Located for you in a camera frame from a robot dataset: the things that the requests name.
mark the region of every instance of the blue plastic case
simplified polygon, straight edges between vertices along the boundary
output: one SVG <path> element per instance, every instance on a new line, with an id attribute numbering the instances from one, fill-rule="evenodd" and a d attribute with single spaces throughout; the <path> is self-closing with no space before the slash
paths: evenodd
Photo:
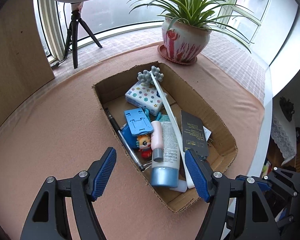
<path id="1" fill-rule="evenodd" d="M 124 115 L 133 136 L 153 132 L 153 127 L 141 108 L 124 111 Z"/>
<path id="2" fill-rule="evenodd" d="M 127 124 L 125 124 L 124 127 L 121 129 L 121 132 L 124 139 L 127 141 L 128 145 L 132 149 L 139 149 L 139 147 L 136 144 L 137 137 L 131 134 L 130 127 Z"/>

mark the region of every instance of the plant pot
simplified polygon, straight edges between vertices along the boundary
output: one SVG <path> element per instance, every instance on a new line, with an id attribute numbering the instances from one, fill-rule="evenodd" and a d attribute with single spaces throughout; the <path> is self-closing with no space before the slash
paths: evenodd
<path id="1" fill-rule="evenodd" d="M 168 57 L 178 62 L 190 62 L 207 46 L 211 30 L 175 22 L 167 31 L 170 21 L 166 18 L 162 24 L 162 38 Z"/>

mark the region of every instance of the pink saucer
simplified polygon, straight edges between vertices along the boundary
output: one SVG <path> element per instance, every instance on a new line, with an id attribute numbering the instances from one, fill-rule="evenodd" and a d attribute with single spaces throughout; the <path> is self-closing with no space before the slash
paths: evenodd
<path id="1" fill-rule="evenodd" d="M 192 65 L 194 63 L 197 62 L 197 57 L 193 58 L 190 62 L 178 62 L 172 58 L 169 58 L 168 57 L 168 53 L 167 53 L 167 49 L 166 47 L 164 46 L 164 44 L 162 45 L 159 45 L 158 48 L 157 48 L 158 52 L 160 53 L 160 55 L 162 57 L 164 57 L 165 59 L 169 60 L 169 61 L 172 61 L 174 63 L 177 63 L 177 64 L 181 64 L 181 65 Z"/>

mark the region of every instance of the gray bumpy toy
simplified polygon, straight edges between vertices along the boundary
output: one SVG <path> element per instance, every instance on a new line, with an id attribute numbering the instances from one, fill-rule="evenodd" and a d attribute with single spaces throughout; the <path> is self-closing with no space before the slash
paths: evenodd
<path id="1" fill-rule="evenodd" d="M 162 79 L 163 79 L 163 74 L 160 73 L 160 68 L 155 67 L 155 66 L 152 66 L 152 67 L 151 67 L 151 72 L 152 72 L 152 74 L 154 75 L 154 78 L 155 78 L 157 81 L 159 81 L 159 82 L 162 81 Z M 150 84 L 152 84 L 152 85 L 154 84 L 154 83 L 153 83 L 153 80 L 152 80 L 152 78 L 151 78 L 150 72 L 147 71 L 146 69 L 143 71 L 143 73 L 141 73 L 141 72 L 138 73 L 138 80 L 139 80 L 141 83 L 145 84 L 146 86 L 148 86 L 148 85 L 150 85 Z"/>

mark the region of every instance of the wooden board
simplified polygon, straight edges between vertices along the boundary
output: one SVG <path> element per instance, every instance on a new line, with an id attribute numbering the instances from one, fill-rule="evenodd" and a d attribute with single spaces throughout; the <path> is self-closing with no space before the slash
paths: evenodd
<path id="1" fill-rule="evenodd" d="M 33 0 L 8 0 L 0 11 L 0 126 L 53 78 L 37 30 Z"/>

